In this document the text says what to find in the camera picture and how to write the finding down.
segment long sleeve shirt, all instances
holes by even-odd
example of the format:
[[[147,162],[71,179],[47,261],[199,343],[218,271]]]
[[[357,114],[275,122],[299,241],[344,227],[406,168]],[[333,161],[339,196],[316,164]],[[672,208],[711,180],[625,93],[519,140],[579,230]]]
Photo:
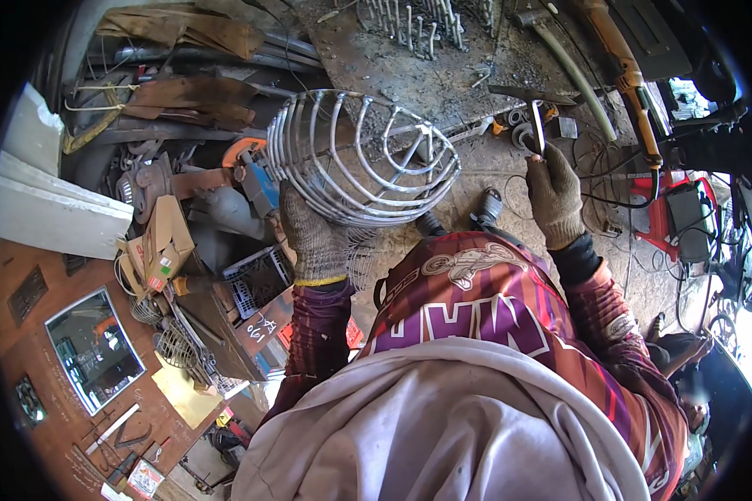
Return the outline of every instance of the long sleeve shirt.
[[[359,357],[450,336],[517,349],[596,404],[638,460],[651,498],[668,499],[686,456],[686,418],[606,263],[581,239],[552,254],[568,303],[540,257],[498,235],[452,233],[416,246],[391,269]],[[265,421],[347,363],[353,287],[294,294],[288,377]]]

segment welding hammer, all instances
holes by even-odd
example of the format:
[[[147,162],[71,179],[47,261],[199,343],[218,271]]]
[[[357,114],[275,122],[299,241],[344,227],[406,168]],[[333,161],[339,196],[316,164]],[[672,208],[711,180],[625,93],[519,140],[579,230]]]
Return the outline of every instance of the welding hammer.
[[[553,92],[541,92],[535,89],[522,89],[521,87],[505,86],[505,85],[488,85],[488,91],[491,94],[509,95],[514,98],[522,99],[527,104],[529,109],[529,118],[531,122],[532,135],[535,138],[533,147],[529,149],[533,153],[543,155],[543,151],[546,148],[546,139],[543,136],[543,120],[541,118],[541,111],[538,110],[538,105],[543,101],[547,103],[560,104],[562,106],[574,106],[575,103],[570,97],[563,95],[557,95]]]
[[[565,51],[563,46],[560,45],[557,38],[551,34],[551,31],[546,26],[546,21],[548,20],[551,20],[551,13],[546,9],[525,10],[513,16],[513,21],[516,25],[521,28],[532,28],[546,42],[551,52],[554,53],[554,56],[565,69],[565,72],[568,73],[573,83],[577,86],[577,89],[582,93],[585,103],[599,125],[599,130],[602,131],[602,135],[605,137],[605,141],[608,143],[615,141],[617,138],[616,132],[612,128],[612,123],[607,116],[607,112],[602,107],[602,103],[599,102],[599,98],[593,91],[593,86],[588,83],[588,79],[584,77],[579,66],[574,63],[574,60]]]

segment foot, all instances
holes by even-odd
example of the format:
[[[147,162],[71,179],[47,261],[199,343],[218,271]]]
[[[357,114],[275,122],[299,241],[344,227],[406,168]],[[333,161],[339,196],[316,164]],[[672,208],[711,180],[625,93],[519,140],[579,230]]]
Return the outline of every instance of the foot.
[[[660,312],[656,317],[654,317],[654,322],[652,322],[652,326],[649,328],[649,335],[647,337],[647,341],[650,343],[658,342],[658,339],[660,339],[660,335],[663,332],[663,328],[666,326],[666,314],[663,312]]]
[[[504,209],[504,203],[499,190],[491,186],[482,192],[476,216],[482,225],[495,226],[502,209]]]
[[[440,220],[431,211],[416,219],[415,227],[421,236],[441,236],[448,234],[448,231],[442,226]]]

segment metal wire cage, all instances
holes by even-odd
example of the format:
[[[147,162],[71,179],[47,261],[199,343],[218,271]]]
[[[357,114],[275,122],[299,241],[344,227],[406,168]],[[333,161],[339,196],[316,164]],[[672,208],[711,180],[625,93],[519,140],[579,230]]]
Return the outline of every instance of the metal wire cage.
[[[164,318],[159,306],[150,297],[129,296],[128,302],[131,316],[143,324],[153,326]]]
[[[462,170],[451,142],[428,120],[335,89],[291,97],[268,126],[266,155],[273,179],[288,180],[327,220],[356,228],[415,220]]]
[[[373,267],[373,252],[376,250],[378,229],[351,228],[348,230],[348,244],[346,246],[346,268],[348,278],[356,292],[361,293],[368,288],[371,281]]]
[[[195,346],[184,327],[172,316],[163,320],[164,332],[154,336],[154,346],[165,362],[178,369],[192,369],[198,363]]]

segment work glove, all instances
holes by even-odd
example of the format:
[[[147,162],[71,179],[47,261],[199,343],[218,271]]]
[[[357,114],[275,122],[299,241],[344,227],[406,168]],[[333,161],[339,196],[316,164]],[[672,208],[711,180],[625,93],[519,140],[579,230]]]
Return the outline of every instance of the work glove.
[[[546,237],[548,250],[566,248],[584,233],[580,218],[579,176],[559,148],[546,143],[545,160],[527,158],[527,186],[531,214]]]
[[[295,285],[327,286],[346,279],[347,230],[315,213],[289,181],[279,192],[281,226],[297,255]]]

